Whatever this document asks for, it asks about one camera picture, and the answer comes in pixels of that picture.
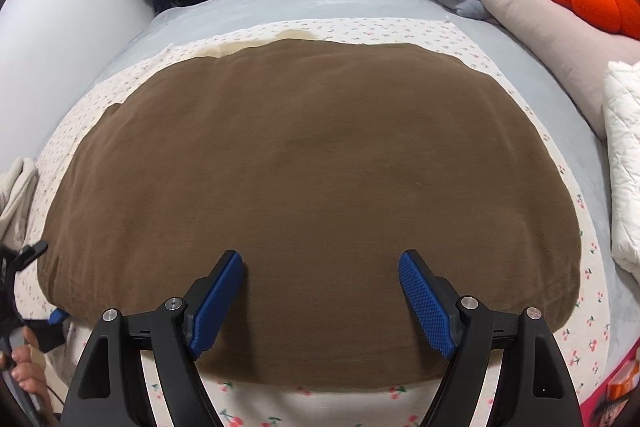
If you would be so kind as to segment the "left hand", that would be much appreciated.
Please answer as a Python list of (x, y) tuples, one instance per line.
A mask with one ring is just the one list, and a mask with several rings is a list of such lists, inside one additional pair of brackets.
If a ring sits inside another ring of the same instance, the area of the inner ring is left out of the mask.
[(6, 351), (1, 351), (1, 368), (4, 369), (10, 360), (13, 361), (11, 375), (14, 381), (24, 392), (38, 398), (41, 403), (40, 416), (48, 425), (57, 426), (58, 419), (53, 413), (47, 377), (44, 373), (46, 361), (39, 349), (37, 337), (28, 327), (22, 328), (22, 336), (24, 343), (13, 348), (10, 355)]

